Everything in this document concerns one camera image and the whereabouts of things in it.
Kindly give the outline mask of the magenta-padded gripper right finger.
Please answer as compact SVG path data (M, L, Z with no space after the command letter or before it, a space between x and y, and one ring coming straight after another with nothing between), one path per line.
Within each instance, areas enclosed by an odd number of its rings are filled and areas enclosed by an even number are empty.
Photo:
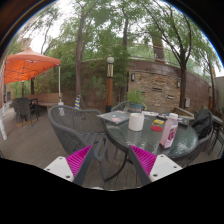
M129 146L132 161L143 186L181 170L181 167L166 155L154 155L137 146Z

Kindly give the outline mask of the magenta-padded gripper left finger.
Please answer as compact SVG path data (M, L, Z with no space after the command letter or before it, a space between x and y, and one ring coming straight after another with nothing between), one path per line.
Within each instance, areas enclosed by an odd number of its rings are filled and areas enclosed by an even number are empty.
M81 186L92 161L93 154L93 146L87 146L68 157L57 157L45 168L45 171Z

